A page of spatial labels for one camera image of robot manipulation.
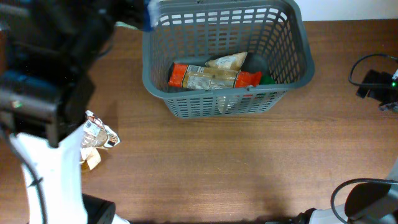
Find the beige paper food bag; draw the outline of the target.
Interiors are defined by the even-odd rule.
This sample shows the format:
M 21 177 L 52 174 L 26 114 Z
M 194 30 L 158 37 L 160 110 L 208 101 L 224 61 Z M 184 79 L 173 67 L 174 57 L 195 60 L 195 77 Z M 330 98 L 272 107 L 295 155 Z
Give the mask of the beige paper food bag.
M 214 60 L 209 60 L 205 63 L 205 66 L 209 68 L 238 71 L 243 66 L 247 55 L 248 52 L 227 55 Z

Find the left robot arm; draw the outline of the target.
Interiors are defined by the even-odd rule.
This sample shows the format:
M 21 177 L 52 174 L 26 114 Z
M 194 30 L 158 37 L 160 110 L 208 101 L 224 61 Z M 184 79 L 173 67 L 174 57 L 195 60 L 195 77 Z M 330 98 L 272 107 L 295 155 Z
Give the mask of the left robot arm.
M 144 32 L 155 1 L 2 1 L 6 31 L 1 136 L 19 159 L 31 223 L 123 223 L 114 202 L 81 190 L 80 147 L 95 86 L 92 65 L 115 25 Z

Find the green lid spice jar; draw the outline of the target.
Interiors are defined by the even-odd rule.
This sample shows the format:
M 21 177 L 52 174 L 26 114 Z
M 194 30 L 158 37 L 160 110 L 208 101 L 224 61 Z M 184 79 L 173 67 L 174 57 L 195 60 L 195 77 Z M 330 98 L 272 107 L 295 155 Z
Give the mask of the green lid spice jar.
M 269 75 L 263 75 L 259 84 L 260 85 L 275 85 L 275 80 Z

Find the grey plastic shopping basket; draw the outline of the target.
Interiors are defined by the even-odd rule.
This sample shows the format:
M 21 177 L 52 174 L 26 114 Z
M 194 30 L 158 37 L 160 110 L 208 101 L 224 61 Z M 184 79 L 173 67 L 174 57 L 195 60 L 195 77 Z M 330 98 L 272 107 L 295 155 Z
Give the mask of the grey plastic shopping basket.
M 215 91 L 169 85 L 176 63 L 246 52 L 245 72 L 271 77 L 271 85 Z M 310 82 L 315 72 L 297 3 L 280 1 L 161 1 L 159 19 L 143 35 L 145 88 L 178 118 L 262 113 L 283 95 Z

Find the red spaghetti pasta packet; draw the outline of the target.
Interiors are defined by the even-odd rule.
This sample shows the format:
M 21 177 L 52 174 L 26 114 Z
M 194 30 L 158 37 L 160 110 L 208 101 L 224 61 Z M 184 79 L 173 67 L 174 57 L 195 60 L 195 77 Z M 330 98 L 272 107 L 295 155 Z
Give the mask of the red spaghetti pasta packet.
M 189 90 L 221 90 L 258 86 L 262 72 L 223 70 L 175 63 L 169 85 Z

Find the brown cookie snack bag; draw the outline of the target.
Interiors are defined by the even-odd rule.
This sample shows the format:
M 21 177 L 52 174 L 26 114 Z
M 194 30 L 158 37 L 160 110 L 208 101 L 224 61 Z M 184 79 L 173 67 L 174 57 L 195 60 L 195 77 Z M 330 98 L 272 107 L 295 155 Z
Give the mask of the brown cookie snack bag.
M 99 149 L 105 151 L 117 146 L 121 139 L 108 125 L 92 111 L 85 111 L 83 140 L 80 148 L 80 165 L 83 172 L 93 170 L 100 162 Z

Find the multicolour tissue multipack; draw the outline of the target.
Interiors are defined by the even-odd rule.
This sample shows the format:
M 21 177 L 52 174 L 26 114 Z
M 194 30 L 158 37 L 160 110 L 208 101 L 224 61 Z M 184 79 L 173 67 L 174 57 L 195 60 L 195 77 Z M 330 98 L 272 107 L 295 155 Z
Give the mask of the multicolour tissue multipack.
M 160 16 L 159 0 L 144 0 L 144 32 L 150 32 L 157 27 Z

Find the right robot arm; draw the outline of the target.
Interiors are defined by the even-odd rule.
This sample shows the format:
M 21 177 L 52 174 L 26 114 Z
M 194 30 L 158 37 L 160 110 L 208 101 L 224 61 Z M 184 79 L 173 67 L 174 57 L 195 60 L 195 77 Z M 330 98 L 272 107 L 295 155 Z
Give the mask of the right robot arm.
M 356 95 L 373 98 L 380 102 L 381 111 L 397 112 L 397 74 L 370 70 L 361 83 L 386 84 L 388 89 L 359 87 Z M 338 192 L 348 185 L 356 186 L 346 202 L 335 205 Z M 331 208 L 308 209 L 289 223 L 397 223 L 397 163 L 385 179 L 353 179 L 340 184 L 332 193 Z

